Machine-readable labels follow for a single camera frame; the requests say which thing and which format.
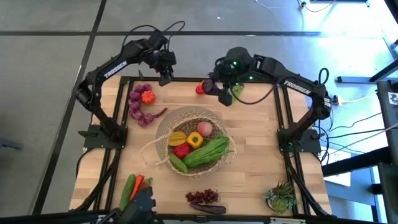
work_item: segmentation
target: yellow pepper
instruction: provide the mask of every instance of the yellow pepper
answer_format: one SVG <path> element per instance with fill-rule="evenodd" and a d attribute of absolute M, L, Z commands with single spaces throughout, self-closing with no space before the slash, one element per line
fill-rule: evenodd
<path fill-rule="evenodd" d="M 192 148 L 197 149 L 203 142 L 203 137 L 196 131 L 192 132 L 188 138 L 187 143 L 192 146 Z"/>

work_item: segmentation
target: orange carrot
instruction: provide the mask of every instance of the orange carrot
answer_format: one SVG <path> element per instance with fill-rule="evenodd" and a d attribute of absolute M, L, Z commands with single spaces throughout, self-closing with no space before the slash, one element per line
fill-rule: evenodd
<path fill-rule="evenodd" d="M 134 188 L 131 192 L 130 195 L 130 201 L 134 198 L 134 196 L 137 194 L 139 187 L 141 186 L 142 182 L 144 181 L 144 176 L 143 175 L 138 175 L 136 179 L 136 183 L 134 184 Z"/>

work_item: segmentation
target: basket handle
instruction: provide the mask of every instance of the basket handle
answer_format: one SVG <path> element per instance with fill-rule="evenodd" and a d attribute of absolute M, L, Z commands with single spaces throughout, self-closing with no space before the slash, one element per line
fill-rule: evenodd
<path fill-rule="evenodd" d="M 163 163 L 167 162 L 167 161 L 170 159 L 170 156 L 167 154 L 166 157 L 165 157 L 164 159 L 162 159 L 161 161 L 155 162 L 155 163 L 151 163 L 151 162 L 148 162 L 148 161 L 144 158 L 144 155 L 142 155 L 142 153 L 144 152 L 144 149 L 146 149 L 146 148 L 147 148 L 148 146 L 150 146 L 151 144 L 157 143 L 158 141 L 160 141 L 160 140 L 162 140 L 162 139 L 164 139 L 164 138 L 168 138 L 171 134 L 172 134 L 172 132 L 169 131 L 167 134 L 162 135 L 161 137 L 159 137 L 159 138 L 157 138 L 157 139 L 155 139 L 155 140 L 153 140 L 153 141 L 151 141 L 151 142 L 148 142 L 145 146 L 143 146 L 143 147 L 140 149 L 140 151 L 139 151 L 139 156 L 141 156 L 141 159 L 145 162 L 145 164 L 147 164 L 148 166 L 159 166 L 159 165 L 162 165 Z"/>
<path fill-rule="evenodd" d="M 225 160 L 223 163 L 224 164 L 231 164 L 235 160 L 236 155 L 238 154 L 238 152 L 236 151 L 236 145 L 235 145 L 235 142 L 232 139 L 232 137 L 229 134 L 227 134 L 226 132 L 224 134 L 226 135 L 226 137 L 229 138 L 229 150 L 232 150 L 233 152 L 232 152 L 232 158 L 229 161 Z"/>

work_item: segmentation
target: potted succulent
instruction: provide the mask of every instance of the potted succulent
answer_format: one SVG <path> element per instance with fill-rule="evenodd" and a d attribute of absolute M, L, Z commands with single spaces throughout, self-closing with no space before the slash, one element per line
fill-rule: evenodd
<path fill-rule="evenodd" d="M 270 209 L 283 214 L 296 204 L 298 201 L 294 198 L 294 186 L 290 183 L 279 183 L 273 189 L 264 192 L 264 198 Z"/>

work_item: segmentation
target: red grapes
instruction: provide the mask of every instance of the red grapes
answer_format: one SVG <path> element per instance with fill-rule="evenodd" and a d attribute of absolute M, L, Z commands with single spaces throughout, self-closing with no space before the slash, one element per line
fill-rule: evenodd
<path fill-rule="evenodd" d="M 220 196 L 217 191 L 212 191 L 211 189 L 205 190 L 204 192 L 196 192 L 192 194 L 191 192 L 185 195 L 187 202 L 191 203 L 213 203 L 220 201 Z"/>

